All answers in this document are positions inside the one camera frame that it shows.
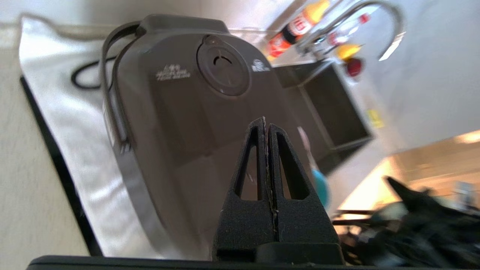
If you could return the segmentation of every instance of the sink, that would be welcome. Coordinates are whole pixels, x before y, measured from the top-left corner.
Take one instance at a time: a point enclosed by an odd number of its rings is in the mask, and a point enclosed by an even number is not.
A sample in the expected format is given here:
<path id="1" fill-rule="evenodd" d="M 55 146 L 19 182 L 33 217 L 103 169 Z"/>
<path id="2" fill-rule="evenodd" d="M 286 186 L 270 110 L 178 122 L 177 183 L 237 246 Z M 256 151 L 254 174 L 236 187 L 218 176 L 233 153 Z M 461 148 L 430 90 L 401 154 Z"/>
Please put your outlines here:
<path id="1" fill-rule="evenodd" d="M 329 174 L 372 138 L 331 61 L 274 69 L 319 169 Z"/>

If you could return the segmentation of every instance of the rice cooker logo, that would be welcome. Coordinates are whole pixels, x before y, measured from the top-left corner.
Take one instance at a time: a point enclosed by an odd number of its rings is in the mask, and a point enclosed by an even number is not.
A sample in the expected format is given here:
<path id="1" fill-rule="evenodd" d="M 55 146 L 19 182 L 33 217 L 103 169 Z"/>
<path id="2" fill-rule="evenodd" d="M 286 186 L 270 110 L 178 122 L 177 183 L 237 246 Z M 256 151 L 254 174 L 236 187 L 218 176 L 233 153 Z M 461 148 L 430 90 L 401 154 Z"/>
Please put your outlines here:
<path id="1" fill-rule="evenodd" d="M 155 77 L 157 81 L 183 79 L 190 78 L 190 72 L 186 68 L 180 67 L 179 64 L 168 64 L 162 71 L 158 71 Z"/>
<path id="2" fill-rule="evenodd" d="M 253 60 L 252 71 L 253 72 L 270 71 L 270 68 L 265 67 L 265 64 L 262 61 L 255 59 Z"/>

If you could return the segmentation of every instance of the orange bottle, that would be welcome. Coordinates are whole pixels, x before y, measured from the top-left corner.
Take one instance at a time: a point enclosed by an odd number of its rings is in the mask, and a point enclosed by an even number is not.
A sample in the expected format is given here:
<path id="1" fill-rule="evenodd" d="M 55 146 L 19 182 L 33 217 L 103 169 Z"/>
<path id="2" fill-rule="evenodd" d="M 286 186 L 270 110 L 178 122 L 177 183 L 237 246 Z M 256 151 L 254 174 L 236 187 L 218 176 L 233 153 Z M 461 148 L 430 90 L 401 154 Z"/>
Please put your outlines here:
<path id="1" fill-rule="evenodd" d="M 325 10 L 330 6 L 329 0 L 320 0 L 305 7 L 293 21 L 273 37 L 267 45 L 265 55 L 269 61 L 274 60 L 295 44 L 304 34 L 319 23 Z"/>

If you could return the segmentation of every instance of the chrome faucet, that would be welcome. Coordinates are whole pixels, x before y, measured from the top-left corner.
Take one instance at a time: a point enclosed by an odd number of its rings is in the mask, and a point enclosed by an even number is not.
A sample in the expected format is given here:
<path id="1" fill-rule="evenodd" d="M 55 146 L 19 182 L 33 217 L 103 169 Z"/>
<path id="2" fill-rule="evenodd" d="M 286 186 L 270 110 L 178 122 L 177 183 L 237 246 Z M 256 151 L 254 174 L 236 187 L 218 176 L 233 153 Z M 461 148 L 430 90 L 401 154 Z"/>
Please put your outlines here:
<path id="1" fill-rule="evenodd" d="M 379 55 L 378 61 L 383 61 L 387 59 L 395 51 L 395 49 L 397 49 L 398 45 L 400 45 L 400 42 L 402 41 L 402 38 L 405 34 L 405 27 L 403 24 L 403 16 L 400 10 L 396 6 L 391 5 L 390 3 L 379 0 L 365 0 L 353 4 L 327 26 L 318 29 L 312 34 L 306 35 L 302 39 L 300 39 L 297 43 L 297 49 L 299 49 L 302 53 L 309 52 L 311 46 L 317 44 L 320 40 L 324 39 L 325 35 L 329 33 L 332 29 L 342 24 L 355 12 L 370 5 L 380 5 L 393 16 L 395 21 L 395 35 L 390 40 L 390 44 Z"/>

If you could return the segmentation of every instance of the black clamp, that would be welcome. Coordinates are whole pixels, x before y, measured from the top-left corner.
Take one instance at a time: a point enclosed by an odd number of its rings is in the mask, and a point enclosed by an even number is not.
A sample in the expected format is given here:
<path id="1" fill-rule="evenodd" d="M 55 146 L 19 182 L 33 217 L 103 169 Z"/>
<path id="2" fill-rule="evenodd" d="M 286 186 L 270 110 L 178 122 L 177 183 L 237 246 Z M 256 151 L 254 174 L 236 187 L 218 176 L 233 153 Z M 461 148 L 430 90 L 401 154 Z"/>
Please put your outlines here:
<path id="1" fill-rule="evenodd" d="M 344 264 L 338 236 L 287 133 L 270 124 L 266 136 L 265 118 L 250 123 L 220 213 L 213 259 Z M 258 200 L 246 201 L 241 192 L 253 147 Z M 283 195 L 280 163 L 292 199 Z"/>

